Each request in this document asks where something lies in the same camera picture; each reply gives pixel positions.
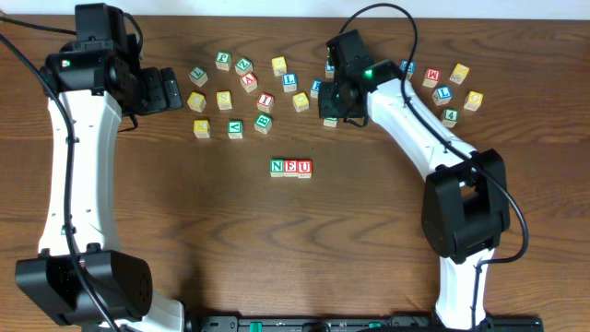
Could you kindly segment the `red U wooden block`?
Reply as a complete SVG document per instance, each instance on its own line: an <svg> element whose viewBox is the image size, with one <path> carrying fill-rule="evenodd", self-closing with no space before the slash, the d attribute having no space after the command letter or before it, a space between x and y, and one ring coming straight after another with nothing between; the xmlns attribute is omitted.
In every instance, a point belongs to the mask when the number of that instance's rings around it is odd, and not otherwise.
<svg viewBox="0 0 590 332"><path fill-rule="evenodd" d="M298 160L297 175L299 178L311 178L313 176L313 162L311 160Z"/></svg>

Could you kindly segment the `green N wooden block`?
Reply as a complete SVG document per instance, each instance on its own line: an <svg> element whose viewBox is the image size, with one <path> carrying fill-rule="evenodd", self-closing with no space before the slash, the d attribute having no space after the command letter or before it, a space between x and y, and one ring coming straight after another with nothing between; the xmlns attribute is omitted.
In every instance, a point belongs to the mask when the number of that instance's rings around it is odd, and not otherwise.
<svg viewBox="0 0 590 332"><path fill-rule="evenodd" d="M284 160L272 159L269 164L269 171L271 177L283 177L285 175Z"/></svg>

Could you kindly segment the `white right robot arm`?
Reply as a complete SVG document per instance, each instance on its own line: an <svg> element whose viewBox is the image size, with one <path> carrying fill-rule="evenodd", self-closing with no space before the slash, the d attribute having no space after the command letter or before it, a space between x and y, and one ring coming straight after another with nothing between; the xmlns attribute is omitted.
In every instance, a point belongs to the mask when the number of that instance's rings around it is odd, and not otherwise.
<svg viewBox="0 0 590 332"><path fill-rule="evenodd" d="M509 227L503 194L466 161L472 157L500 183L505 167L493 149L479 153L447 129L401 78L390 60L327 61L334 77L319 88L321 117L371 119L403 149L425 182L421 227L440 257L441 286L435 312L451 329L480 325L486 313L487 269Z"/></svg>

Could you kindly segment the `red E wooden block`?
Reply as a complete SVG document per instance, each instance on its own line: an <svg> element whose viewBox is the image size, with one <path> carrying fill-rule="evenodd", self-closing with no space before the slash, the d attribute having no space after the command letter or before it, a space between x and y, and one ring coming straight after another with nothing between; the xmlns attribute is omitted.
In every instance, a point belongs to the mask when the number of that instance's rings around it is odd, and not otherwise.
<svg viewBox="0 0 590 332"><path fill-rule="evenodd" d="M298 162L296 160L283 160L284 176L298 177Z"/></svg>

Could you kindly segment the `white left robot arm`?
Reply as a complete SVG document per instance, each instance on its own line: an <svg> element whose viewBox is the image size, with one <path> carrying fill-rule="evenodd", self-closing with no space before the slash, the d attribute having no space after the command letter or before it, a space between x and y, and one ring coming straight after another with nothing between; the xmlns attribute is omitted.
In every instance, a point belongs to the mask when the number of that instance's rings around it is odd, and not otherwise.
<svg viewBox="0 0 590 332"><path fill-rule="evenodd" d="M122 252L113 211L119 125L180 108L174 71L102 50L51 54L39 74L53 126L50 206L37 256L16 264L18 287L60 326L191 330L183 304L154 290L148 263Z"/></svg>

